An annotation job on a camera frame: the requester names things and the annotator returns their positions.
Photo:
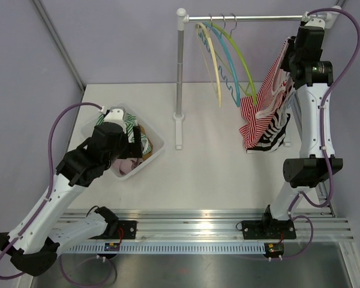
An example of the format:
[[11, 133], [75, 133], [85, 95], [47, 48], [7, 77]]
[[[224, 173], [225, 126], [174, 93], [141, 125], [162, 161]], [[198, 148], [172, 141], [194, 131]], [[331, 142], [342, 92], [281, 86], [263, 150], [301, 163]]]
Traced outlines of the cream hanger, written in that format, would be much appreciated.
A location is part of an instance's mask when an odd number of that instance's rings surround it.
[[[216, 98], [218, 100], [218, 108], [221, 108], [222, 107], [221, 82], [220, 82], [220, 77], [219, 77], [219, 70], [218, 70], [218, 64], [217, 64], [213, 41], [212, 41], [211, 35], [210, 35], [206, 25], [204, 25], [203, 23], [197, 22], [195, 24], [195, 30], [197, 32], [197, 35], [201, 34], [201, 36], [199, 37], [199, 46], [202, 51], [203, 60], [205, 62], [205, 66], [206, 66], [212, 87], [214, 89]], [[205, 49], [210, 54], [213, 71], [215, 74], [214, 79], [212, 77], [212, 72], [211, 72], [211, 69], [209, 68], [209, 63], [208, 63], [206, 54], [203, 51], [202, 46], [205, 46]]]

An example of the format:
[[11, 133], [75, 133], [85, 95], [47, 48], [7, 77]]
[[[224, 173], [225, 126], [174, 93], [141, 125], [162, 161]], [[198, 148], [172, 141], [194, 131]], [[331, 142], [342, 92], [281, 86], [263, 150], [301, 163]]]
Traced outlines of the green striped tank top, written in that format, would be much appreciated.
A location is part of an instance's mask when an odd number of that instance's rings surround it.
[[143, 131], [143, 127], [139, 125], [137, 116], [128, 113], [122, 107], [111, 107], [98, 117], [95, 124], [100, 125], [104, 122], [110, 122], [111, 120], [122, 121], [121, 127], [126, 132], [129, 143], [135, 144], [136, 139], [140, 140], [142, 157], [152, 152], [152, 145]]

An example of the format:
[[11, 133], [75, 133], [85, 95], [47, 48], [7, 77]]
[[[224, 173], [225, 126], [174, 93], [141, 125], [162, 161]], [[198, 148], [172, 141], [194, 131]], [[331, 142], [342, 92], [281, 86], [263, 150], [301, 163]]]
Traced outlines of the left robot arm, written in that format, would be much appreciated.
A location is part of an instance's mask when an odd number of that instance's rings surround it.
[[115, 160], [142, 156], [138, 126], [133, 127], [133, 134], [130, 142], [116, 123], [95, 126], [91, 137], [64, 155], [52, 183], [26, 218], [12, 231], [0, 233], [1, 255], [9, 255], [21, 274], [36, 277], [45, 273], [63, 252], [87, 239], [132, 238], [128, 228], [136, 222], [119, 220], [105, 206], [64, 229], [54, 226], [72, 201]]

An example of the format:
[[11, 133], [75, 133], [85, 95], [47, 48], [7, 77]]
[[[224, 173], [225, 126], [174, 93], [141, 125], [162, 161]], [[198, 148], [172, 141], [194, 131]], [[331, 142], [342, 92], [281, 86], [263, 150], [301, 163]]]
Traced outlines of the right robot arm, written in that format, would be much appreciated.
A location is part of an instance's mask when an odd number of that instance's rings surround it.
[[318, 24], [300, 26], [288, 47], [281, 68], [293, 80], [301, 108], [301, 149], [298, 158], [283, 163], [285, 183], [276, 200], [267, 206], [256, 223], [255, 239], [295, 239], [292, 209], [306, 191], [325, 181], [329, 182], [327, 206], [334, 195], [334, 175], [343, 167], [331, 142], [329, 101], [334, 87], [331, 62], [322, 61], [325, 29]]

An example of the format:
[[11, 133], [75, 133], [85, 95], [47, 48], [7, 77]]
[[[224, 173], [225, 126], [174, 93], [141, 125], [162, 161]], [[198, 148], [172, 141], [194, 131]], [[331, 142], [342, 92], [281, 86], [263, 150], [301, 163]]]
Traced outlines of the brown tank top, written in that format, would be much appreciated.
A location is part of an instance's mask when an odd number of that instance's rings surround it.
[[153, 144], [147, 136], [147, 133], [142, 125], [139, 125], [140, 128], [140, 138], [142, 144], [142, 160], [146, 161], [153, 153]]

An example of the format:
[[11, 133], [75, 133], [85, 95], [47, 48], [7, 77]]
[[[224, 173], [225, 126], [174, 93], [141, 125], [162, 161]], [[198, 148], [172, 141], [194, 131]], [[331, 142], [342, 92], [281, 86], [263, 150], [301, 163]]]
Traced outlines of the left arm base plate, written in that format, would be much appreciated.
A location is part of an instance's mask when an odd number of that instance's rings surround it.
[[123, 239], [132, 240], [136, 238], [137, 221], [118, 220], [117, 222], [108, 224], [103, 236], [105, 239]]

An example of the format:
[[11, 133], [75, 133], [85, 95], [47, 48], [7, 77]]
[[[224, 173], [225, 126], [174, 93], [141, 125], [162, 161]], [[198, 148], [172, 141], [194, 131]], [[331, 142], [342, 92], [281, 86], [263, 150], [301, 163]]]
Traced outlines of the pink tank top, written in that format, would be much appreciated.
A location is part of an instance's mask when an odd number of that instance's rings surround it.
[[125, 176], [143, 163], [142, 158], [117, 159], [112, 164], [112, 169], [121, 176]]

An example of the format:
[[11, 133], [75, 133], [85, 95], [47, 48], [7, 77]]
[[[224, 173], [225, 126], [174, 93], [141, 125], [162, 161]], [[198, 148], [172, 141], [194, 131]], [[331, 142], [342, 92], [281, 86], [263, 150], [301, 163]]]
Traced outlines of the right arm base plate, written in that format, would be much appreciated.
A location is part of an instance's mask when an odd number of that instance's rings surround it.
[[268, 224], [260, 220], [244, 220], [240, 222], [245, 240], [293, 240], [296, 239], [292, 221], [275, 220]]

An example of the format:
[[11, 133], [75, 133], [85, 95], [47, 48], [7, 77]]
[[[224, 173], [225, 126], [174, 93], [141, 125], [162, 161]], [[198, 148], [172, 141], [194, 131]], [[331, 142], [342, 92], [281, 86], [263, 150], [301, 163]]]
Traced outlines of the blue hanger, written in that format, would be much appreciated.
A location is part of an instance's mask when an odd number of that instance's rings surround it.
[[[203, 53], [203, 59], [211, 80], [211, 83], [214, 87], [215, 94], [218, 99], [218, 105], [221, 107], [222, 105], [222, 93], [221, 93], [221, 83], [223, 82], [226, 88], [230, 91], [232, 100], [236, 107], [240, 106], [241, 99], [241, 86], [238, 81], [236, 68], [234, 65], [234, 61], [232, 59], [230, 50], [226, 44], [226, 41], [231, 44], [234, 48], [234, 41], [231, 36], [220, 26], [213, 24], [212, 22], [197, 22], [195, 25], [195, 30], [197, 32], [199, 46], [204, 45], [206, 51], [210, 54], [214, 73], [215, 80], [213, 80], [211, 72], [209, 70], [208, 62], [206, 60], [206, 56]], [[214, 48], [214, 44], [212, 41], [211, 33], [213, 33], [221, 47], [223, 48], [225, 57], [227, 59], [227, 63], [225, 63], [221, 56], [218, 55]]]

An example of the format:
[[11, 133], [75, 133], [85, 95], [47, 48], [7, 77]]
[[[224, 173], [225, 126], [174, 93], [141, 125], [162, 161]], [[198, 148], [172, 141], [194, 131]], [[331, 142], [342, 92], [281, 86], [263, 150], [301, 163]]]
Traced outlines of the green hanger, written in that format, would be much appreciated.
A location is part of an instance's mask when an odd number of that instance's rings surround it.
[[[257, 95], [256, 95], [256, 89], [255, 89], [255, 85], [253, 82], [253, 78], [252, 78], [250, 69], [247, 65], [247, 62], [246, 62], [240, 48], [238, 47], [238, 45], [232, 38], [232, 31], [235, 30], [237, 27], [236, 16], [234, 14], [232, 16], [234, 17], [234, 20], [235, 20], [235, 27], [230, 31], [229, 34], [225, 31], [224, 28], [214, 24], [212, 21], [212, 17], [210, 17], [211, 20], [209, 23], [209, 28], [215, 34], [216, 38], [218, 39], [218, 41], [220, 42], [220, 45], [222, 46], [222, 48], [224, 50], [226, 59], [228, 60], [228, 63], [225, 63], [223, 61], [222, 57], [217, 52], [215, 52], [215, 54], [216, 54], [216, 57], [218, 58], [218, 60], [222, 63], [222, 65], [226, 68], [226, 70], [229, 72], [229, 74], [233, 77], [233, 84], [235, 86], [234, 88], [233, 88], [233, 86], [229, 85], [228, 78], [226, 75], [224, 75], [222, 66], [219, 65], [218, 70], [219, 70], [220, 76], [221, 76], [224, 84], [226, 85], [227, 89], [230, 91], [232, 99], [237, 107], [240, 106], [239, 102], [241, 99], [241, 92], [243, 92], [246, 97], [249, 97], [252, 100], [252, 104], [254, 106], [256, 106], [257, 105]], [[232, 57], [230, 55], [230, 52], [229, 52], [223, 38], [225, 38], [231, 44], [231, 46], [233, 47], [234, 51], [236, 52], [238, 58], [241, 61], [244, 71], [247, 74], [248, 85], [245, 89], [239, 83], [238, 77], [236, 75], [235, 65], [233, 63]]]

